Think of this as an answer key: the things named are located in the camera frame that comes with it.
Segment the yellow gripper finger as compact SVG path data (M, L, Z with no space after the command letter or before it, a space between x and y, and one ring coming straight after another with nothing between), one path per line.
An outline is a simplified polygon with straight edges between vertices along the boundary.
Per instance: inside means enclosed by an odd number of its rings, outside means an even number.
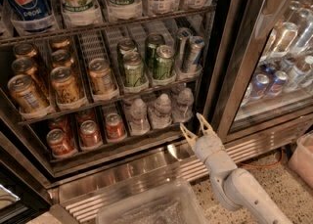
M191 132L183 123L180 124L180 129L188 144L191 147L194 147L196 145L198 137L193 132Z
M212 128L212 126L206 121L206 119L203 117L202 114L196 113L197 119L199 120L199 123L201 125L201 132L204 135L214 135L215 132Z

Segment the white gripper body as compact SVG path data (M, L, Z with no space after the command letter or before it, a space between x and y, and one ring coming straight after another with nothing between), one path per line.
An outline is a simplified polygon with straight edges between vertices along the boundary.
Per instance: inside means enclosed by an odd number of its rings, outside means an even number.
M221 139L215 134L204 134L196 141L194 146L195 156L202 162L218 153L224 153L225 147Z

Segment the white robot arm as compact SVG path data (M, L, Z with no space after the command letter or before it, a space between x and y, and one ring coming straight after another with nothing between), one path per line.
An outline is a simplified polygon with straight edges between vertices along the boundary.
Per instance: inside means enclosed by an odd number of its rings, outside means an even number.
M201 124L200 137L183 123L180 129L195 156L208 170L212 189L221 205L230 211L245 207L259 224L292 224L254 176L237 167L205 118L200 113L197 118Z

